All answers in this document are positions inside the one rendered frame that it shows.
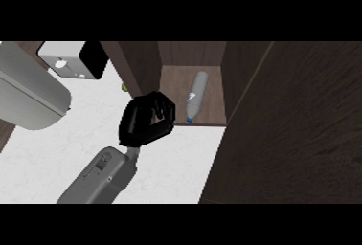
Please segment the white and black appliance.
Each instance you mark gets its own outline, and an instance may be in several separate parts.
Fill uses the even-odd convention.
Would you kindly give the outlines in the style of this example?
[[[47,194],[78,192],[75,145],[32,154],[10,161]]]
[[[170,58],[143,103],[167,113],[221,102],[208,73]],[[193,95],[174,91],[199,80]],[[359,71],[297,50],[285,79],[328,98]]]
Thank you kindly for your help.
[[[45,41],[37,55],[63,78],[99,79],[109,60],[99,41]]]

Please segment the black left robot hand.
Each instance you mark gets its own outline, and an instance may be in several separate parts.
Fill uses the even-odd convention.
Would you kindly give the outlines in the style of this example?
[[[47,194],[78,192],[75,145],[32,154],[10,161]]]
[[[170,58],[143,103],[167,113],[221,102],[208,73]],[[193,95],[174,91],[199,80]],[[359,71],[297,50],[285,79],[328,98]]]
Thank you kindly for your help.
[[[174,128],[175,105],[161,92],[152,91],[127,104],[118,125],[118,144],[140,147]]]

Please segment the dark wood cabinet door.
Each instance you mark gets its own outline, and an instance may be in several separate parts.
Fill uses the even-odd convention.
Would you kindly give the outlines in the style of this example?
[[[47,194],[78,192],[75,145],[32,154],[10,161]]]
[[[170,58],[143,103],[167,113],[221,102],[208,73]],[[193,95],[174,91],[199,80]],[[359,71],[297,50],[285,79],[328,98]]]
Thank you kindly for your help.
[[[270,45],[199,202],[362,203],[362,42]]]

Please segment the dark wood cabinet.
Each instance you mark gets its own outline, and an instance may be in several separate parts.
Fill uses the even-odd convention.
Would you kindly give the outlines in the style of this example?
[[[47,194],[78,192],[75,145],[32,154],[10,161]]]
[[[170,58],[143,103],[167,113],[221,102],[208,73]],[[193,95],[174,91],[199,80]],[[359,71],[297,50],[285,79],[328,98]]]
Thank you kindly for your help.
[[[270,41],[105,41],[102,47],[133,97],[159,91],[175,104],[175,124],[224,126],[255,77]],[[209,75],[201,111],[186,118],[195,74]]]

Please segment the clear plastic water bottle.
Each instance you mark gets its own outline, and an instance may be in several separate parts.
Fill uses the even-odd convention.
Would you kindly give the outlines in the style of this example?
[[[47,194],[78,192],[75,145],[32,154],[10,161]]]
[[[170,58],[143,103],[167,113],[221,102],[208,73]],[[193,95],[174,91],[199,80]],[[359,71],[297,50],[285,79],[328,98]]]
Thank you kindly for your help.
[[[195,74],[193,83],[186,99],[186,121],[189,123],[193,121],[193,118],[196,117],[201,110],[208,85],[208,78],[209,75],[205,71],[199,71]]]

